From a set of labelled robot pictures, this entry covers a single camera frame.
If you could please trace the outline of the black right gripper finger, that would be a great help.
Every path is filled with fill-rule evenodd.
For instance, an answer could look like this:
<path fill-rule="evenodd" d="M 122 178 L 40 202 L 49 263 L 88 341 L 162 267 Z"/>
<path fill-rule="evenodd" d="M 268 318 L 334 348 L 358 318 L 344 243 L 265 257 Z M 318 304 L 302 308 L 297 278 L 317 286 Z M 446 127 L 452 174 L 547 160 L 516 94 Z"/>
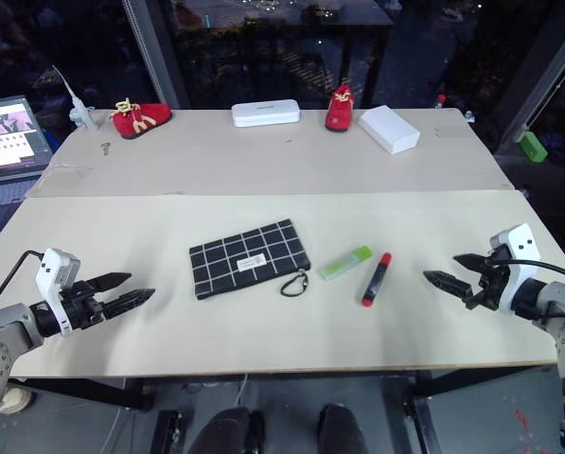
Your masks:
<path fill-rule="evenodd" d="M 485 272 L 488 269 L 487 257 L 476 253 L 463 253 L 453 257 L 464 268 L 474 272 Z"/>
<path fill-rule="evenodd" d="M 469 284 L 443 271 L 424 271 L 424 277 L 436 288 L 461 300 L 469 296 Z"/>

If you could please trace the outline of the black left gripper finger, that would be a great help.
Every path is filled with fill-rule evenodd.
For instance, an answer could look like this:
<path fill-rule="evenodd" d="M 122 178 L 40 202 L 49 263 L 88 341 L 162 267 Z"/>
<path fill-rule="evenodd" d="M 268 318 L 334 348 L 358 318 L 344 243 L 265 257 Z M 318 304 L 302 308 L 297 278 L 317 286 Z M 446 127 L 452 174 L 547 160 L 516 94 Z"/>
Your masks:
<path fill-rule="evenodd" d="M 109 272 L 89 279 L 87 284 L 94 292 L 105 292 L 119 287 L 131 277 L 132 275 L 129 272 Z"/>
<path fill-rule="evenodd" d="M 143 305 L 155 292 L 154 288 L 140 288 L 120 295 L 115 300 L 103 305 L 105 319 L 113 319 Z"/>

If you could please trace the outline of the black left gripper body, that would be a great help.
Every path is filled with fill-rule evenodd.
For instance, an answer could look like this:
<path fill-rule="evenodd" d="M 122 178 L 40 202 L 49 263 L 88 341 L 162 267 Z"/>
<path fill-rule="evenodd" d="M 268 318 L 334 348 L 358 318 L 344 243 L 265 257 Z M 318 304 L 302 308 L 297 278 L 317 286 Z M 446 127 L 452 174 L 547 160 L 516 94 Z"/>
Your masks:
<path fill-rule="evenodd" d="M 105 279 L 78 281 L 60 292 L 62 307 L 72 329 L 87 329 L 105 320 L 104 304 L 95 294 L 106 290 Z"/>

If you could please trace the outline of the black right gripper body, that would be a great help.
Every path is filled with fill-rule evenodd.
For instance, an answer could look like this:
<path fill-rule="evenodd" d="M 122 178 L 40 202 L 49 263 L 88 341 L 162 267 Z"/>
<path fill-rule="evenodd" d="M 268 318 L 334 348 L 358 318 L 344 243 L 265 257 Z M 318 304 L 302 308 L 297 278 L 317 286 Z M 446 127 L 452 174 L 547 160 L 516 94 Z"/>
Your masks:
<path fill-rule="evenodd" d="M 470 294 L 462 300 L 467 309 L 483 306 L 490 310 L 498 310 L 501 297 L 509 279 L 509 268 L 506 265 L 495 265 L 494 260 L 487 259 L 488 269 L 478 272 L 480 280 L 478 285 L 481 290 L 476 294 Z"/>

